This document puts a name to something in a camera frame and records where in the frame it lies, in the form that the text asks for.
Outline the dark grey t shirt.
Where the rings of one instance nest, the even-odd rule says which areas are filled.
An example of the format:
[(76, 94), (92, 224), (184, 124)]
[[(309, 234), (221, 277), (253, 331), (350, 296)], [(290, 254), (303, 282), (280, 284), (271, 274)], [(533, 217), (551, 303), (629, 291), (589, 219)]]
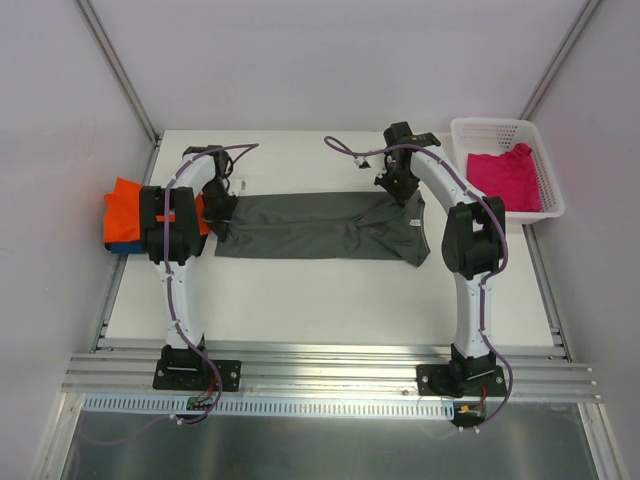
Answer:
[(403, 261), (431, 253), (415, 193), (404, 206), (385, 192), (247, 196), (239, 201), (215, 255), (243, 259)]

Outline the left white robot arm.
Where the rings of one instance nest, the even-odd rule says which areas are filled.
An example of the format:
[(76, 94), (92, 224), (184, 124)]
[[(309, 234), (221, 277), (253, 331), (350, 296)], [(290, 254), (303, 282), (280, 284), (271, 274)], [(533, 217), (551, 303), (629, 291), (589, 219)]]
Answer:
[(191, 269), (210, 233), (219, 241), (226, 239), (239, 201), (228, 187), (233, 168), (227, 147), (189, 147), (166, 185), (140, 190), (141, 246), (160, 276), (168, 317), (152, 383), (156, 390), (219, 385), (206, 355)]

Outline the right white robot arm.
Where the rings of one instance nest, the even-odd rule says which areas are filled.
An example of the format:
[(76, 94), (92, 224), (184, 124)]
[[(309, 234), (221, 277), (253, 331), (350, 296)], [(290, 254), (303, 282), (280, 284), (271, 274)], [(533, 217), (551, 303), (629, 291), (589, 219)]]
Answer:
[(424, 184), (447, 213), (441, 252), (454, 275), (457, 327), (451, 359), (431, 369), (426, 386), (442, 396), (471, 395), (497, 372), (497, 354), (489, 340), (490, 297), (494, 277), (508, 258), (504, 202), (472, 186), (434, 134), (415, 134), (408, 123), (399, 122), (383, 137), (384, 172), (375, 183), (400, 205)]

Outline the orange folded t shirt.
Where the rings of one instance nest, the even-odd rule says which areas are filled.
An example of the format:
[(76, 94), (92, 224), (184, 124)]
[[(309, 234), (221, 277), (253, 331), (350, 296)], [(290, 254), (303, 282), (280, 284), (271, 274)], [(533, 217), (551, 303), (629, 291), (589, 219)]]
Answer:
[[(106, 211), (103, 218), (103, 241), (134, 242), (142, 245), (142, 230), (140, 226), (140, 193), (141, 184), (117, 178), (114, 190), (104, 196)], [(211, 230), (203, 220), (202, 195), (194, 197), (196, 217), (198, 220), (201, 238), (208, 236)], [(160, 227), (160, 239), (164, 240), (164, 206), (160, 207), (161, 213), (156, 215), (157, 225)]]

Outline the white plastic basket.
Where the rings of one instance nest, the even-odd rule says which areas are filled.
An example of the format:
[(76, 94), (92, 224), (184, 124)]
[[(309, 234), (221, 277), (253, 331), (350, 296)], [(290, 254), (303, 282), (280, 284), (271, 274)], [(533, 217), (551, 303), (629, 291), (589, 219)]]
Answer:
[(456, 162), (472, 186), (500, 197), (511, 223), (558, 218), (565, 204), (538, 128), (525, 120), (465, 117), (450, 123)]

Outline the blue folded t shirt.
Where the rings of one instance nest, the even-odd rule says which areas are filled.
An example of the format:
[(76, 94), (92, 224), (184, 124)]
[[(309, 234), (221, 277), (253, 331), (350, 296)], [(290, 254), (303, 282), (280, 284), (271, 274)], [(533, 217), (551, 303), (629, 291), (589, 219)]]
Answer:
[(146, 253), (140, 242), (114, 242), (106, 244), (105, 247), (111, 253), (117, 255), (140, 255)]

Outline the pink t shirt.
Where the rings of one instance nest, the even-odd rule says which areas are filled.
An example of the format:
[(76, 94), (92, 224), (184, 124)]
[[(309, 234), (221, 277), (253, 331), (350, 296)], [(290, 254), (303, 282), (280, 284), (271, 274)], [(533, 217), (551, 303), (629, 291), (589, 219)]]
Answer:
[(500, 155), (467, 156), (467, 178), (489, 197), (500, 197), (510, 212), (540, 212), (542, 204), (532, 148), (517, 143)]

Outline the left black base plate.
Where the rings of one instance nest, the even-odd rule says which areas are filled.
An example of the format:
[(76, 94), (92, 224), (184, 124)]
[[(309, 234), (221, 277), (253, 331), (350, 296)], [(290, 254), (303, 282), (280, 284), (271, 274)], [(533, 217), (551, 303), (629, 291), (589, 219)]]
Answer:
[(242, 363), (238, 360), (214, 360), (220, 381), (213, 369), (202, 361), (172, 365), (159, 361), (152, 382), (152, 388), (160, 391), (205, 391), (211, 382), (221, 386), (223, 392), (237, 392), (240, 386)]

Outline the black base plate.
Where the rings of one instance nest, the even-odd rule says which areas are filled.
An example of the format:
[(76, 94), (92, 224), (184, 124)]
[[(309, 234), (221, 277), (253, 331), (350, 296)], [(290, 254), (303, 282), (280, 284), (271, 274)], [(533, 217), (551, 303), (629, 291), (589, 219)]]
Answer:
[(214, 360), (220, 381), (213, 369), (202, 361), (172, 365), (159, 361), (152, 382), (152, 388), (160, 391), (205, 391), (211, 382), (221, 386), (223, 392), (237, 392), (240, 386), (242, 363), (238, 360)]
[(507, 394), (507, 383), (501, 367), (468, 379), (455, 373), (450, 365), (419, 364), (416, 367), (416, 383), (420, 396), (504, 398)]

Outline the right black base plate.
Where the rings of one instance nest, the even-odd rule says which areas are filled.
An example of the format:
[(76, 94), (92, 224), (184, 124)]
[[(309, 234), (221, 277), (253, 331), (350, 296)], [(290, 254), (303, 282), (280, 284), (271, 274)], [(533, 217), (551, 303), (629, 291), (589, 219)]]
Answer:
[(416, 383), (420, 396), (504, 398), (507, 394), (507, 383), (501, 367), (468, 379), (455, 373), (450, 365), (419, 364), (416, 367)]

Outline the aluminium mounting rail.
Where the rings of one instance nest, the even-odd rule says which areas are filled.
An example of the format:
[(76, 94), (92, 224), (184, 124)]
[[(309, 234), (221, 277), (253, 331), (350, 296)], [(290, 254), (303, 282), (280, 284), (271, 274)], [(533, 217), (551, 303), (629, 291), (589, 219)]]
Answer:
[[(72, 355), (64, 392), (147, 393), (162, 344), (155, 340), (99, 341)], [(213, 359), (241, 362), (244, 396), (401, 399), (418, 393), (416, 368), (449, 359), (447, 346), (314, 345), (210, 341)], [(573, 362), (564, 349), (505, 347), (516, 402), (601, 403), (595, 367)]]

